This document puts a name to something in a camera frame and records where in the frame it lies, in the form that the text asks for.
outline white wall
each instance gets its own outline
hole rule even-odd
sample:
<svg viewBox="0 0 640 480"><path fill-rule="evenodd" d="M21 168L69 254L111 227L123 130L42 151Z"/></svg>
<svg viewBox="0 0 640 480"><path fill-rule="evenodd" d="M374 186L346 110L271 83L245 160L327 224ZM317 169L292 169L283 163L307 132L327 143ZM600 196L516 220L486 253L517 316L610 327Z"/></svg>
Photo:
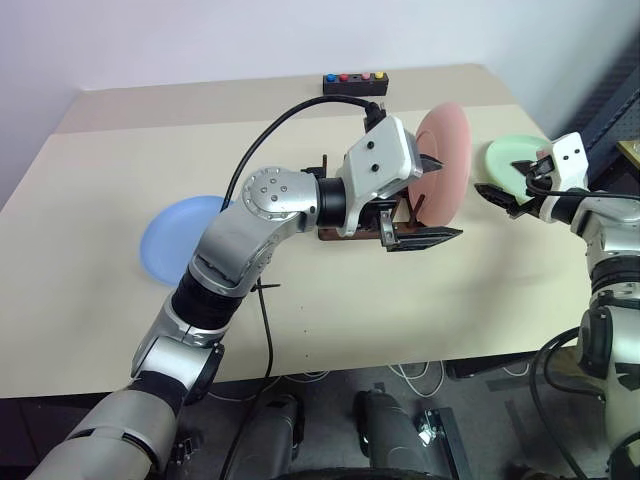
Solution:
<svg viewBox="0 0 640 480"><path fill-rule="evenodd" d="M638 0L2 0L0 206L81 89L474 62L553 135L639 25Z"/></svg>

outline black cable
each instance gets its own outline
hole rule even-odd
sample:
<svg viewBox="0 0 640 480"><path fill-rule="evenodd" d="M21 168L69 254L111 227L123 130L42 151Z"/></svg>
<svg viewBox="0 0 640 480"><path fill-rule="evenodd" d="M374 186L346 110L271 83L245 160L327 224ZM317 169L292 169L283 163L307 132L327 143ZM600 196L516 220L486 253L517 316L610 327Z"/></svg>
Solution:
<svg viewBox="0 0 640 480"><path fill-rule="evenodd" d="M251 144L249 149L245 152L245 154L240 159L236 170L233 172L231 176L231 181L229 182L229 187L227 188L227 193L224 195L224 200L222 202L222 208L220 211L224 210L229 206L231 202L231 197L233 196L233 190L236 188L236 184L240 179L240 175L242 174L242 170L249 162L251 156L255 153L258 147L267 139L269 135L271 135L276 128L282 125L286 120L293 117L296 113L301 112L309 107L314 105L320 105L321 103L329 103L329 102L337 102L337 103L349 103L351 105L356 105L358 107L370 108L371 106L377 107L378 105L375 102L369 102L367 100L363 100L362 98L357 97L349 97L347 95L324 95L322 97L310 98L298 105L291 107L289 110L284 112L278 118L274 120L274 122L267 127L267 129L260 134L258 138Z"/></svg>
<svg viewBox="0 0 640 480"><path fill-rule="evenodd" d="M533 184L533 175L527 174L525 176L525 183L527 188L536 195L547 197L582 197L582 198L623 198L627 200L640 201L640 195L631 195L628 193L611 193L611 192L562 192L559 190L545 190L539 188Z"/></svg>
<svg viewBox="0 0 640 480"><path fill-rule="evenodd" d="M375 108L375 109L379 108L375 102L369 102L361 98L349 97L346 95L328 95L328 96L322 96L322 97L315 97L315 98L306 100L302 103L299 103L298 105L290 108L289 110L284 112L282 115L280 115L271 125L267 127L267 129L264 132L260 134L258 138L255 139L255 141L251 144L249 149L245 152L245 154L240 159L238 166L236 167L235 171L233 172L233 175L231 176L231 181L229 182L229 186L227 187L227 192L224 195L224 200L222 201L222 207L220 208L221 212L229 206L229 203L231 202L231 197L233 196L233 190L235 189L236 184L240 179L240 175L242 175L242 171L244 170L244 167L247 165L247 163L249 162L249 159L255 153L258 147L262 145L262 143L269 137L269 135L271 135L280 125L282 125L287 119L291 118L296 113L306 108L312 107L314 105L319 105L321 103L329 103L329 102L348 103L351 105L363 107L365 108L365 110L368 110L371 108ZM264 322L264 330L267 337L267 348L269 351L269 357L267 361L267 370L264 374L262 385L260 386L260 389L256 393L251 404L249 405L249 408L247 409L242 419L242 422L240 423L240 427L238 427L236 435L233 438L233 441L231 442L231 446L227 451L227 456L224 460L224 464L222 465L222 470L220 471L220 477L219 477L220 480L226 480L229 476L231 465L233 464L233 460L236 456L236 452L238 449L238 444L242 439L242 434L244 432L245 427L247 426L247 424L249 423L249 420L253 416L253 412L256 406L258 405L258 401L260 400L261 394L269 385L269 376L271 375L271 367L273 366L273 342L271 340L269 318L267 316L267 307L264 302L264 295L262 293L262 282L260 278L258 278L258 280L256 281L256 289L258 290L258 297L260 299L260 310L262 311L262 320Z"/></svg>
<svg viewBox="0 0 640 480"><path fill-rule="evenodd" d="M529 391L531 392L531 398L533 399L533 403L536 406L536 410L540 415L540 419L542 420L542 423L544 423L544 426L549 432L549 436L558 447L558 450L560 450L560 453L564 457L565 461L569 464L569 466L571 467L571 470L573 470L573 472L576 474L576 477L578 478L578 480L587 480L587 476L582 471L580 466L576 463L575 459L573 458L569 450L567 450L567 447L565 447L564 443L562 443L562 440L560 439L557 432L555 431L553 424L549 420L549 417L547 417L547 414L543 410L542 403L540 402L540 394L538 393L538 385L536 383L536 373L538 370L538 363L540 362L542 355L547 353L548 350L552 346L556 345L557 343L564 344L564 343L567 343L569 340L577 338L578 331L579 331L579 327L575 327L570 330L567 330L566 332L561 333L560 335L549 340L547 343L544 344L544 346L540 350L536 352L535 356L533 357L533 360L531 361L531 370L529 371Z"/></svg>
<svg viewBox="0 0 640 480"><path fill-rule="evenodd" d="M575 393L578 395L589 395L591 397L596 397L598 399L603 399L604 398L604 393L602 392L598 392L596 390L593 389L588 389L588 388L573 388L573 387L567 387L565 385L560 385L559 383L556 383L555 380L553 380L553 378L551 378L551 372L549 372L549 365L551 363L551 358L553 357L553 355L560 350L560 348L562 348L563 345L565 345L567 342L562 342L562 343L556 343L553 347L551 347L551 349L549 350L549 354L547 355L547 357L544 359L544 364L542 367L542 371L544 373L544 378L547 381L547 383L549 385L551 385L553 388L555 388L556 390L560 390L562 392L567 392L567 393Z"/></svg>
<svg viewBox="0 0 640 480"><path fill-rule="evenodd" d="M227 451L227 456L224 459L224 464L222 465L222 470L220 471L220 480L226 480L229 477L229 473L231 471L231 465L233 464L233 460L236 456L236 452L238 451L238 444L242 439L242 434L244 433L244 429L251 420L253 416L253 412L258 405L258 401L260 400L260 396L262 392L269 386L269 376L271 375L271 367L273 366L273 342L271 340L271 329L269 328L269 318L267 317L267 307L264 303L264 294L262 293L262 289L260 286L262 285L260 279L256 281L256 285L258 286L258 298L260 299L260 310L262 310L262 320L264 321L264 332L267 336L267 348L269 350L269 360L267 362L267 371L264 374L264 378L262 380L262 385L260 389L256 393L253 398L251 405L244 414L242 418L242 422L236 431L235 437L233 437L233 441L231 442L231 446Z"/></svg>

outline beige table surface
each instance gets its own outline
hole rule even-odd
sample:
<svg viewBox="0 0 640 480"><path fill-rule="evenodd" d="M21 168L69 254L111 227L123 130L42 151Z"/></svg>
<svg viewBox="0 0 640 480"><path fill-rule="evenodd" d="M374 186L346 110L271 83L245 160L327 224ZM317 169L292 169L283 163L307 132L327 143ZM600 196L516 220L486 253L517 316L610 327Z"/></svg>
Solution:
<svg viewBox="0 0 640 480"><path fill-rule="evenodd" d="M389 108L409 129L426 110ZM509 102L465 111L476 161L500 135L542 135ZM126 384L133 352L169 292L139 264L146 225L172 202L223 194L267 124L101 127L49 137L0 212L0 396ZM361 115L295 119L248 172L315 165L323 153L333 172L361 135ZM481 178L478 165L474 178ZM423 252L389 254L377 241L321 242L315 232L283 243L263 276L282 283L265 292L273 373L528 351L579 323L589 298L584 246L566 226L511 221L473 188L451 226L464 233ZM224 343L217 380L263 374L255 295Z"/></svg>

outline table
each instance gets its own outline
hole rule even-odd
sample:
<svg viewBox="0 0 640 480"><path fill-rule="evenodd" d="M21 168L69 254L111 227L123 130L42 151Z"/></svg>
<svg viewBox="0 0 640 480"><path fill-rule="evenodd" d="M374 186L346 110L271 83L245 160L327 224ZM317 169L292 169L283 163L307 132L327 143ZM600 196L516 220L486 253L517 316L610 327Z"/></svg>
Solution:
<svg viewBox="0 0 640 480"><path fill-rule="evenodd" d="M463 104L473 133L472 180L482 179L477 161L491 140L542 135L479 66L390 77L386 107L409 129L447 98ZM0 212L0 396L124 386L132 355L169 293L139 264L146 225L185 197L222 195L269 119L317 94L318 80L81 96ZM425 85L430 93L417 95ZM207 96L210 90L218 94ZM266 103L247 108L249 97L265 90ZM207 98L218 99L213 114L201 108ZM227 103L239 104L246 118L220 110ZM140 110L149 104L145 116ZM170 107L179 104L172 120ZM333 173L363 134L357 109L335 112L323 106L287 122L247 173L264 165L317 165L323 153ZM473 188L451 226L464 233L423 252L390 254L375 240L321 242L315 232L284 242L263 275L266 283L282 284L265 291L273 374L529 351L579 323L589 299L585 248L567 226L511 221ZM255 295L243 302L224 343L217 381L263 375L266 342Z"/></svg>

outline white cable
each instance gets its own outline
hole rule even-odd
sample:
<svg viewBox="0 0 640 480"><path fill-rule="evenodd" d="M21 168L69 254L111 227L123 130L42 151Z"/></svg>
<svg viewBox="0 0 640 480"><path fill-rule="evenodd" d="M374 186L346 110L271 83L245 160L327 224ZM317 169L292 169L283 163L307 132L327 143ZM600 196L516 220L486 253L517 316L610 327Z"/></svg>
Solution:
<svg viewBox="0 0 640 480"><path fill-rule="evenodd" d="M411 383L411 380L409 380L407 375L404 373L404 369L402 368L402 365L398 365L398 368L400 368L400 371L402 372L402 377L404 378L404 381L407 382L407 385L409 385L409 388L413 390L413 393L415 393L416 395L422 398L433 397L436 393L438 393L438 390L440 390L440 387L442 387L442 384L444 383L445 372L444 372L444 362L442 360L440 360L440 372L441 372L440 381L438 382L438 385L436 385L436 388L434 388L429 393L422 393L418 391L418 389L413 386L413 384Z"/></svg>
<svg viewBox="0 0 640 480"><path fill-rule="evenodd" d="M391 370L394 374L396 374L398 377L400 378L405 378L404 375L402 375L400 372L398 372L395 368L393 368L393 365L387 365L387 367L389 367L389 370ZM429 362L426 362L424 364L424 367L422 367L422 371L418 374L418 375L414 375L412 377L406 376L407 379L409 380L417 380L419 378L424 377L427 374L427 371L429 370Z"/></svg>
<svg viewBox="0 0 640 480"><path fill-rule="evenodd" d="M282 377L276 377L276 379L273 382L271 382L269 385L267 385L267 387L262 392L264 393L267 390L269 390L270 388L272 388L276 383L278 383L280 381L281 378ZM218 394L212 393L212 392L207 392L207 395L209 395L210 397L215 398L216 400L222 400L223 402L236 402L236 403L248 402L249 400L253 400L254 398L256 398L255 394L251 395L250 397L245 397L245 398L223 397L222 395L218 395Z"/></svg>
<svg viewBox="0 0 640 480"><path fill-rule="evenodd" d="M327 377L327 375L329 375L330 373L331 371L322 372L321 374L318 374L317 376L314 376L309 380L300 380L298 378L294 378L289 375L285 375L284 378L294 383L315 383L315 382L319 382L320 380L324 380Z"/></svg>
<svg viewBox="0 0 640 480"><path fill-rule="evenodd" d="M524 367L524 370L520 373L514 373L511 370L509 370L507 367L502 367L502 369L507 372L509 375L511 375L512 377L524 377L525 375L527 375L529 373L529 364L527 363L527 366Z"/></svg>
<svg viewBox="0 0 640 480"><path fill-rule="evenodd" d="M318 378L318 377L322 377L326 373L327 373L327 371L325 370L324 372L305 372L305 373L303 373L303 375L305 377L309 377L309 378Z"/></svg>

